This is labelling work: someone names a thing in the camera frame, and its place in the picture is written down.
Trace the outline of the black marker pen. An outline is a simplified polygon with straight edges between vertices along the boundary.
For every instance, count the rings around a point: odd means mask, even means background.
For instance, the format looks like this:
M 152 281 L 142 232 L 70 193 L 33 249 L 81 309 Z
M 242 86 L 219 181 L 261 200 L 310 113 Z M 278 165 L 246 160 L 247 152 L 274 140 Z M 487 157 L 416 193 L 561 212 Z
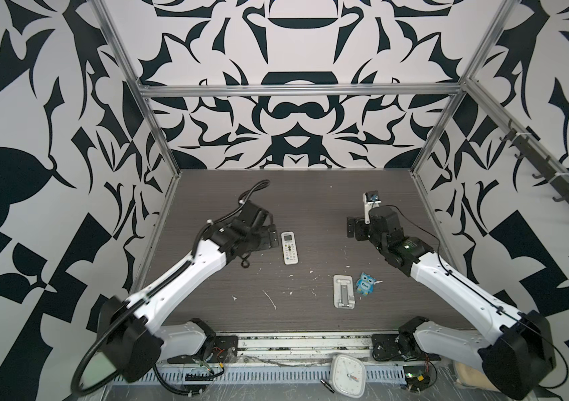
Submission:
M 320 382 L 321 382 L 321 384 L 323 384 L 323 386 L 324 386 L 327 390 L 329 390 L 329 392 L 331 392 L 332 394 L 334 394 L 334 389 L 331 387 L 331 385 L 330 385 L 327 381 L 325 381 L 324 379 L 321 379 Z

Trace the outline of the white remote control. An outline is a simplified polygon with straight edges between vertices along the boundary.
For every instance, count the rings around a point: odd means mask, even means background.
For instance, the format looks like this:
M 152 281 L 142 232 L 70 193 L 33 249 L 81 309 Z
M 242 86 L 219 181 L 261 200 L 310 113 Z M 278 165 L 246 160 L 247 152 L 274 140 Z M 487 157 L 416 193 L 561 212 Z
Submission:
M 299 255 L 294 232 L 281 233 L 281 246 L 283 250 L 284 264 L 287 266 L 298 264 Z

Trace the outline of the blue owl toy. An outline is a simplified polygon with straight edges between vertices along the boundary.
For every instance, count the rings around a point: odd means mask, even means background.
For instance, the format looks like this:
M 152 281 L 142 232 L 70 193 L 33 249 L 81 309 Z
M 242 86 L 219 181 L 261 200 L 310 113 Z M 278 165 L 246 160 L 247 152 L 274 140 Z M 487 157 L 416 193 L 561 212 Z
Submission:
M 356 282 L 356 292 L 362 296 L 368 296 L 372 294 L 375 289 L 377 280 L 371 275 L 362 272 L 358 281 Z

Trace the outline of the beige sponge pad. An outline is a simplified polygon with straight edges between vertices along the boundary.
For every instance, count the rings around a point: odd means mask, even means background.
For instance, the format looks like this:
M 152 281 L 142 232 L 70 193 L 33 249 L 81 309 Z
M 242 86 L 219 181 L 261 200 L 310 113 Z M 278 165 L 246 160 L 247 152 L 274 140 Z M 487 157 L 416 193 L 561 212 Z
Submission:
M 456 374 L 456 383 L 470 389 L 481 389 L 491 392 L 499 392 L 485 374 L 465 364 L 454 362 L 453 368 Z

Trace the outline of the black wall hook rack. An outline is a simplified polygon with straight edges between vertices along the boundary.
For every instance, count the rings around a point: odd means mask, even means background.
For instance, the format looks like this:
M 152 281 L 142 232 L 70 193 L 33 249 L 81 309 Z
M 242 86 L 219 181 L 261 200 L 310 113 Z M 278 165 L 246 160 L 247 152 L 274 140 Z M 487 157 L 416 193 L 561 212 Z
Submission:
M 551 185 L 557 195 L 553 197 L 555 202 L 569 205 L 569 170 L 563 166 L 543 144 L 538 137 L 527 130 L 518 130 L 513 120 L 506 124 L 499 124 L 505 135 L 501 138 L 502 144 L 509 143 L 516 149 L 517 160 L 513 168 L 513 185 L 517 186 L 517 176 L 523 162 L 533 167 L 533 180 L 538 184 Z

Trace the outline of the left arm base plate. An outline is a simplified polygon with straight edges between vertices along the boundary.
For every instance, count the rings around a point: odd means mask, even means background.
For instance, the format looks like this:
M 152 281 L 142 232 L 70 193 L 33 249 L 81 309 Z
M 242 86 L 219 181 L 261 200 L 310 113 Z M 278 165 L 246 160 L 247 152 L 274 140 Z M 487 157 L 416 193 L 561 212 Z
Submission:
M 169 364 L 187 364 L 195 361 L 207 363 L 227 362 L 237 356 L 239 337 L 236 335 L 218 335 L 214 340 L 206 340 L 202 350 L 194 355 L 181 355 L 167 360 Z

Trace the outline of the small circuit board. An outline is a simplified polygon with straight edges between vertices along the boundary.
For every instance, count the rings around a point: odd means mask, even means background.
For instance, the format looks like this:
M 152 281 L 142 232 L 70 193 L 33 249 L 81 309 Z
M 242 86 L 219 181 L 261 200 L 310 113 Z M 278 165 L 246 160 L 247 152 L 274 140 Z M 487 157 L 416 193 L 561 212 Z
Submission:
M 403 367 L 406 384 L 404 388 L 411 393 L 422 393 L 432 386 L 431 369 L 425 365 L 406 365 Z

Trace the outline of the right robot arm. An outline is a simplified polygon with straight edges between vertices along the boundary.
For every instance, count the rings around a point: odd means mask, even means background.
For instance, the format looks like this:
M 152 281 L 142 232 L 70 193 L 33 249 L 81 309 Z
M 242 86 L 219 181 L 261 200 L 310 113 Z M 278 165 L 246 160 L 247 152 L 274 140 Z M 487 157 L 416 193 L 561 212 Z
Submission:
M 476 369 L 501 393 L 523 400 L 557 366 L 551 326 L 539 312 L 521 312 L 503 302 L 446 263 L 418 237 L 408 237 L 398 211 L 391 206 L 348 217 L 347 236 L 369 242 L 392 267 L 432 290 L 476 329 L 461 331 L 426 317 L 403 324 L 389 345 L 373 357 L 420 358 L 436 354 Z

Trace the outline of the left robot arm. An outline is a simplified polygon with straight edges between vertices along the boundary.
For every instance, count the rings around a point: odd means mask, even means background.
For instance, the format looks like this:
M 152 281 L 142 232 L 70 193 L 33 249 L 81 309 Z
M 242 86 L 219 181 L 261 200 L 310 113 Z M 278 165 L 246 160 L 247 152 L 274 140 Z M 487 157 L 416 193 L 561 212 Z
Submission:
M 230 217 L 209 222 L 196 235 L 191 252 L 155 282 L 124 300 L 107 300 L 99 314 L 97 339 L 72 376 L 72 394 L 92 394 L 118 376 L 135 382 L 162 359 L 205 359 L 215 339 L 207 324 L 193 319 L 175 334 L 164 332 L 162 324 L 209 277 L 237 258 L 248 267 L 251 253 L 277 247 L 276 237 L 272 213 L 244 200 Z

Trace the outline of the white square clock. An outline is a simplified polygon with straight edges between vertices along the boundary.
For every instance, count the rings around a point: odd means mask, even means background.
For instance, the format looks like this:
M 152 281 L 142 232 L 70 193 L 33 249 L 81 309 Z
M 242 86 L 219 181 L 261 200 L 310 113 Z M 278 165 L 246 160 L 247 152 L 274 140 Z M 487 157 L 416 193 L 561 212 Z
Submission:
M 338 394 L 359 399 L 366 389 L 366 366 L 346 354 L 333 357 L 329 370 L 329 385 Z

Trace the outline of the silver metal phone stand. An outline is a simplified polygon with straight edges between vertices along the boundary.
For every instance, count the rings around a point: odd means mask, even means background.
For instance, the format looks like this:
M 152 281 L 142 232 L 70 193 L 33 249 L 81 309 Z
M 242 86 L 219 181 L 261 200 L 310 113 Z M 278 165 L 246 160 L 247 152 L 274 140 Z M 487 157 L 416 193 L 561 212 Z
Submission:
M 333 277 L 334 307 L 353 310 L 355 307 L 354 282 L 351 276 L 334 275 Z

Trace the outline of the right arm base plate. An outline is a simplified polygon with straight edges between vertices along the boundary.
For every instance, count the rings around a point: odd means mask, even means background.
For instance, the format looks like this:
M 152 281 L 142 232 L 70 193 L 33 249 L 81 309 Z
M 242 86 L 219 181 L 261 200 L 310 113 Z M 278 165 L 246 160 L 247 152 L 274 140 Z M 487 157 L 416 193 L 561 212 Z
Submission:
M 373 334 L 371 357 L 377 362 L 407 361 L 414 357 L 411 339 L 406 334 Z

